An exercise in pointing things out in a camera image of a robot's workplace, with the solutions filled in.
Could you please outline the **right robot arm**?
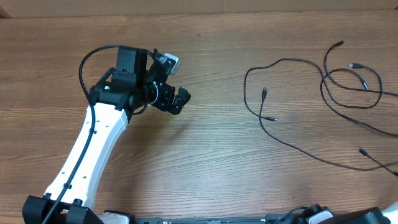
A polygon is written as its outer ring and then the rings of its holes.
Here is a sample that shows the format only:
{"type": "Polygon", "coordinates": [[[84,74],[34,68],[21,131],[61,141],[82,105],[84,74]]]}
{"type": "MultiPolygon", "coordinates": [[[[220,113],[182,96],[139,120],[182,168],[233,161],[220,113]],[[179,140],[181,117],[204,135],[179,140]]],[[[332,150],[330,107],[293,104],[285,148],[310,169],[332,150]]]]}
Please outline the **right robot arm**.
{"type": "Polygon", "coordinates": [[[337,215],[320,224],[397,224],[397,202],[380,210],[379,207],[337,215]]]}

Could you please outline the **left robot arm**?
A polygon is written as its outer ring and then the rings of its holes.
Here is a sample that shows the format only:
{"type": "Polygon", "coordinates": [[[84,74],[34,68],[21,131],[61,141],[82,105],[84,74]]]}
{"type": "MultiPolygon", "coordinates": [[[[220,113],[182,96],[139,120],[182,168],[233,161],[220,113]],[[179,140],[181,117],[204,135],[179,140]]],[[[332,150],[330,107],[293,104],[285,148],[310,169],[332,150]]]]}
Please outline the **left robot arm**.
{"type": "Polygon", "coordinates": [[[84,124],[44,195],[25,201],[25,223],[135,223],[134,215],[125,212],[94,213],[98,184],[113,147],[131,118],[149,105],[177,115],[191,95],[166,83],[180,66],[176,56],[123,45],[115,49],[115,67],[90,89],[82,88],[88,100],[84,124]]]}

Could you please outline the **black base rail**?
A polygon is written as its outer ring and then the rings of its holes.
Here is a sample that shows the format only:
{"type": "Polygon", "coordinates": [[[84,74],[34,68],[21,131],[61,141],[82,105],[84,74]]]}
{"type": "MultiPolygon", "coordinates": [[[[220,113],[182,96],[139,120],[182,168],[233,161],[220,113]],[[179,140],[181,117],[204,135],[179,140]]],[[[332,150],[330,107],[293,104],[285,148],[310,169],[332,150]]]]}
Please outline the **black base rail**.
{"type": "Polygon", "coordinates": [[[105,224],[291,224],[304,223],[303,211],[308,207],[296,207],[283,214],[268,214],[261,217],[207,217],[207,218],[136,218],[130,213],[105,210],[98,215],[105,224]]]}

